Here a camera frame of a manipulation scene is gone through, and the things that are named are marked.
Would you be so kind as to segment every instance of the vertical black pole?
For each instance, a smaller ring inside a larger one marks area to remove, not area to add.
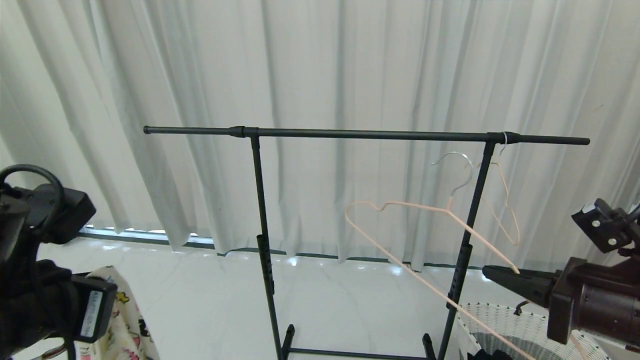
[[[489,173],[489,165],[491,165],[491,158],[493,156],[493,150],[495,149],[495,142],[487,142],[484,145],[484,153],[482,157],[482,163],[480,164],[480,171],[478,172],[478,180],[476,183],[476,189],[474,190],[474,198],[471,200],[471,207],[469,207],[469,216],[467,217],[467,225],[473,227],[476,222],[476,215],[478,207],[480,206],[480,198],[482,196],[482,190],[484,189],[484,183],[486,181],[486,175]],[[458,266],[456,266],[456,273],[458,278],[452,281],[455,284],[456,289],[452,289],[451,300],[456,303],[460,302],[460,293],[462,292],[462,286],[465,282],[465,276],[467,274],[467,268],[469,265],[469,258],[471,257],[471,249],[469,240],[471,239],[471,233],[465,231],[462,236],[462,244],[460,244],[460,253],[458,254]],[[440,344],[440,352],[438,353],[438,360],[444,360],[444,355],[447,353],[447,347],[449,346],[449,340],[451,338],[451,330],[453,329],[453,322],[456,319],[457,309],[453,306],[449,307],[449,316],[447,317],[447,323],[444,327],[444,334],[442,335],[442,342]]]
[[[269,250],[269,230],[267,227],[267,208],[264,201],[264,183],[262,182],[260,140],[257,134],[251,136],[251,148],[253,149],[255,185],[258,189],[258,208],[260,208],[260,226],[262,227],[262,234],[258,235],[258,249],[260,252],[260,263],[262,265],[262,275],[264,278],[264,290],[267,294],[267,304],[269,306],[269,317],[271,317],[271,330],[273,331],[273,342],[276,347],[276,356],[278,360],[284,360],[284,357],[282,356],[282,346],[280,344],[280,331],[278,330],[276,306],[273,301],[274,289],[273,274],[271,272],[271,251]]]

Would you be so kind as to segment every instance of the clothes hanger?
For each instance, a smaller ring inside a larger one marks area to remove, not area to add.
[[[438,161],[432,163],[432,165],[436,165],[440,162],[440,160],[442,160],[445,156],[449,155],[449,154],[459,154],[461,156],[463,156],[471,165],[470,166],[470,172],[469,172],[469,177],[468,179],[460,186],[457,186],[453,189],[453,191],[451,192],[451,196],[449,197],[449,200],[447,201],[447,207],[442,209],[442,208],[434,208],[431,206],[425,206],[425,205],[420,205],[420,204],[414,204],[411,202],[399,202],[399,201],[389,201],[384,203],[384,205],[382,205],[382,207],[377,207],[375,204],[373,204],[371,201],[358,201],[358,202],[353,202],[351,204],[349,204],[345,209],[344,209],[344,217],[347,220],[347,222],[356,230],[358,231],[362,236],[364,236],[367,240],[369,240],[375,247],[378,248],[378,250],[382,251],[382,253],[384,253],[385,255],[388,256],[389,259],[391,259],[393,262],[395,262],[398,266],[404,268],[408,274],[411,274],[413,277],[415,277],[416,279],[418,279],[418,281],[420,281],[422,284],[426,285],[429,289],[431,289],[431,291],[435,292],[439,297],[443,298],[447,303],[449,303],[451,306],[455,307],[460,313],[466,315],[468,318],[470,318],[473,322],[477,323],[478,325],[480,325],[482,328],[484,328],[485,330],[487,330],[490,334],[494,335],[498,340],[501,340],[503,343],[505,343],[507,346],[511,347],[513,350],[515,350],[516,352],[518,352],[520,355],[524,356],[526,359],[528,360],[535,360],[535,358],[531,355],[529,355],[527,352],[525,352],[524,350],[522,350],[521,348],[517,347],[514,343],[510,342],[509,340],[507,340],[505,337],[503,337],[502,335],[500,335],[498,332],[496,332],[495,330],[493,330],[491,327],[489,327],[488,325],[486,325],[485,323],[483,323],[482,321],[480,321],[478,318],[474,317],[472,314],[470,314],[467,310],[465,310],[463,307],[461,307],[458,303],[456,303],[455,301],[451,300],[448,296],[444,295],[441,291],[439,291],[435,286],[433,286],[430,282],[428,282],[427,280],[421,278],[420,276],[418,276],[409,266],[407,266],[406,264],[404,264],[402,261],[398,260],[395,256],[393,256],[387,249],[385,249],[382,245],[380,245],[376,240],[372,239],[363,229],[361,229],[360,227],[358,227],[350,218],[349,218],[349,209],[357,204],[368,204],[370,205],[372,208],[374,208],[376,211],[383,211],[387,205],[402,205],[402,206],[409,206],[409,207],[414,207],[414,208],[420,208],[420,209],[426,209],[426,210],[433,210],[433,211],[438,211],[438,212],[443,212],[443,213],[447,213],[449,216],[451,216],[453,219],[455,219],[460,225],[462,225],[467,231],[469,231],[472,235],[474,235],[476,238],[479,238],[481,241],[484,242],[485,245],[487,245],[489,247],[489,249],[491,249],[492,251],[494,251],[494,253],[496,253],[499,257],[501,257],[503,260],[507,261],[507,263],[509,263],[511,265],[511,268],[513,269],[513,271],[516,274],[519,274],[519,270],[518,268],[512,263],[510,262],[510,260],[504,256],[500,251],[498,251],[493,245],[491,245],[488,241],[486,241],[486,239],[484,239],[482,236],[480,236],[479,234],[477,234],[473,229],[471,229],[469,226],[467,226],[464,222],[462,222],[462,220],[460,220],[455,214],[451,213],[451,203],[453,200],[453,195],[455,194],[455,192],[460,189],[461,187],[469,184],[469,182],[471,182],[472,179],[472,174],[473,174],[473,163],[471,162],[471,160],[468,158],[467,155],[461,153],[461,152],[456,152],[456,151],[452,151],[452,152],[448,152],[444,155],[442,155],[440,157],[440,159],[438,159]],[[577,338],[575,337],[575,335],[572,333],[571,339],[574,343],[574,345],[577,347],[581,358],[583,358],[583,360],[588,360],[588,357],[582,347],[582,345],[577,341]]]
[[[515,227],[516,227],[516,234],[518,235],[516,241],[513,241],[513,239],[511,238],[511,235],[509,235],[507,230],[504,228],[504,226],[502,225],[502,222],[498,219],[498,216],[495,214],[495,212],[493,211],[493,209],[491,208],[487,200],[483,196],[480,196],[480,199],[484,202],[484,205],[487,207],[487,209],[489,209],[489,212],[491,213],[491,215],[493,215],[493,218],[498,223],[498,226],[500,226],[500,229],[502,230],[502,232],[507,236],[507,239],[509,239],[509,242],[511,242],[513,245],[518,246],[520,244],[520,226],[518,225],[518,218],[516,217],[515,211],[513,211],[511,206],[509,206],[509,187],[507,186],[507,181],[505,180],[504,172],[502,171],[502,166],[500,164],[502,161],[502,152],[507,147],[507,142],[508,142],[507,133],[504,131],[502,133],[504,133],[504,145],[502,146],[502,149],[500,149],[500,152],[498,153],[498,161],[492,161],[490,162],[490,164],[498,166],[498,171],[500,172],[500,179],[502,180],[502,187],[504,189],[504,208],[511,212],[511,218],[513,219],[513,223],[515,224]]]
[[[358,202],[354,202],[352,204],[349,204],[347,206],[347,208],[344,210],[344,216],[346,217],[346,219],[349,222],[349,224],[351,224],[356,230],[358,230],[358,232],[364,234],[362,232],[362,230],[359,227],[357,227],[357,225],[355,225],[351,221],[351,219],[349,218],[349,215],[348,215],[349,209],[354,205],[367,204],[370,207],[374,208],[376,211],[383,211],[388,205],[402,205],[402,206],[409,206],[409,207],[413,207],[413,208],[419,208],[419,209],[424,209],[424,210],[430,210],[430,211],[436,211],[436,212],[439,212],[439,213],[444,213],[446,215],[449,215],[449,217],[451,217],[453,220],[455,220],[455,222],[457,222],[458,225],[462,226],[471,235],[475,236],[478,240],[483,242],[491,251],[493,251],[496,255],[498,255],[498,257],[500,257],[507,264],[509,264],[509,266],[511,267],[511,269],[513,270],[514,273],[519,274],[520,271],[515,266],[515,264],[511,262],[511,260],[509,260],[503,253],[498,251],[498,249],[496,249],[482,235],[478,234],[475,230],[473,230],[473,228],[471,228],[469,225],[467,225],[464,221],[462,221],[454,213],[451,212],[451,204],[453,202],[454,194],[456,193],[456,191],[458,191],[458,189],[460,189],[460,188],[466,186],[467,184],[469,184],[471,182],[471,179],[473,178],[473,163],[471,162],[471,160],[469,159],[469,157],[467,155],[465,155],[465,154],[463,154],[461,152],[457,152],[457,151],[450,151],[450,152],[447,152],[444,155],[442,155],[440,157],[440,159],[438,159],[438,161],[432,163],[432,165],[437,165],[438,163],[440,163],[440,161],[442,161],[442,159],[444,159],[447,155],[450,155],[450,154],[457,154],[457,155],[460,155],[460,156],[464,157],[469,162],[469,165],[471,165],[471,166],[470,166],[469,176],[468,176],[467,180],[463,184],[455,187],[451,191],[451,195],[449,196],[449,200],[447,201],[447,207],[446,208],[436,208],[436,207],[433,207],[433,206],[426,206],[426,205],[421,205],[421,204],[414,204],[412,202],[401,202],[401,201],[388,201],[388,202],[384,203],[384,205],[382,205],[382,207],[379,208],[375,204],[373,204],[371,201],[358,201]]]

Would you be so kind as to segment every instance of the horizontal black rod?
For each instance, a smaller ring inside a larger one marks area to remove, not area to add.
[[[373,131],[373,130],[332,130],[332,129],[263,129],[260,127],[160,127],[145,126],[146,134],[185,135],[230,135],[239,138],[249,136],[289,137],[289,138],[343,138],[380,140],[431,140],[458,142],[504,143],[556,143],[566,145],[588,145],[587,138],[567,136],[520,135],[516,133],[434,133],[426,131]]]
[[[289,352],[297,352],[299,354],[315,354],[315,355],[333,355],[333,356],[360,357],[362,359],[425,360],[424,357],[415,357],[415,356],[365,354],[363,352],[314,350],[314,349],[311,349],[311,348],[294,348],[294,347],[292,347],[289,350]]]

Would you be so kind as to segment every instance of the printed garment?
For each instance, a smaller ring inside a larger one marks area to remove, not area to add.
[[[87,277],[98,277],[118,286],[107,333],[93,344],[76,342],[79,360],[159,360],[151,333],[129,284],[113,268],[100,268]]]

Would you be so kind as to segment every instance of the basket handle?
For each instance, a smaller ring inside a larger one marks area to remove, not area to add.
[[[516,305],[516,311],[513,314],[520,316],[520,314],[522,314],[522,307],[527,305],[528,303],[529,303],[529,301],[525,300],[525,301],[519,303],[518,305]]]

